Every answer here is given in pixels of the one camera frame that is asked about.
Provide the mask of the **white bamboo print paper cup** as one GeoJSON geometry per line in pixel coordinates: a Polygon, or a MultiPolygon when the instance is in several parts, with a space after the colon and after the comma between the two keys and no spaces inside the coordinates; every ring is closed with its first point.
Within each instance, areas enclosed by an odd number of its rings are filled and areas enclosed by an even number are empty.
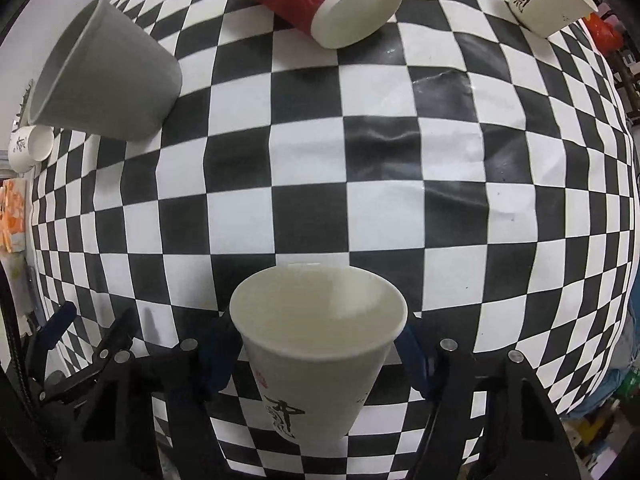
{"type": "Polygon", "coordinates": [[[274,429],[297,445],[348,434],[408,318],[385,278],[301,263],[242,281],[229,312],[274,429]]]}

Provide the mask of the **white calligraphy cup left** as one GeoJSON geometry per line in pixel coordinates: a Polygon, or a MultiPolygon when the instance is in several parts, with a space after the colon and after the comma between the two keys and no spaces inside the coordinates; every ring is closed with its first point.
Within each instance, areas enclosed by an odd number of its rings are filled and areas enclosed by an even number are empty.
{"type": "Polygon", "coordinates": [[[52,151],[53,128],[49,126],[25,126],[12,133],[8,149],[9,164],[17,174],[24,174],[52,151]]]}

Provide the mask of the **orange snack bag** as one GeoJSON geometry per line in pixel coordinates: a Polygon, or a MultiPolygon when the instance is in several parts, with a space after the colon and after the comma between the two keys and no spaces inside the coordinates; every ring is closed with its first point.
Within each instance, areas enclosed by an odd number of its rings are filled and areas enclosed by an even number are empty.
{"type": "Polygon", "coordinates": [[[1,250],[8,254],[22,252],[26,247],[26,180],[3,180],[0,200],[1,250]]]}

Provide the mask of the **black white checkered tablecloth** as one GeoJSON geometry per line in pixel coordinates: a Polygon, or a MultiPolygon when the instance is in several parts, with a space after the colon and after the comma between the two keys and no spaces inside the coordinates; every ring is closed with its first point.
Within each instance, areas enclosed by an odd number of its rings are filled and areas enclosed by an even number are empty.
{"type": "Polygon", "coordinates": [[[160,354],[282,263],[358,266],[466,351],[523,352],[559,413],[594,393],[638,261],[634,141],[582,24],[402,0],[342,50],[250,0],[113,0],[178,58],[141,144],[63,130],[35,175],[44,308],[88,366],[114,318],[160,354]]]}

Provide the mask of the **grey ribbed mug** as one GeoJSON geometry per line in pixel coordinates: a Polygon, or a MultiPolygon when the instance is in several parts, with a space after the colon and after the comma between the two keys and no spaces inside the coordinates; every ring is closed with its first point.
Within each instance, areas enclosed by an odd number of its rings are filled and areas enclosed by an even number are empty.
{"type": "Polygon", "coordinates": [[[44,63],[28,120],[139,142],[160,131],[181,86],[172,54],[108,0],[92,0],[44,63]]]}

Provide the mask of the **red plastic bag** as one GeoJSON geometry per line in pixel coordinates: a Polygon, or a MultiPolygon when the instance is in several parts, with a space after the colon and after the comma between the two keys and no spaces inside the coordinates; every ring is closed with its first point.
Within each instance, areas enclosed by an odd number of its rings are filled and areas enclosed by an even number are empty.
{"type": "Polygon", "coordinates": [[[586,25],[594,44],[604,56],[620,50],[624,46],[623,36],[597,14],[590,13],[582,21],[586,25]]]}

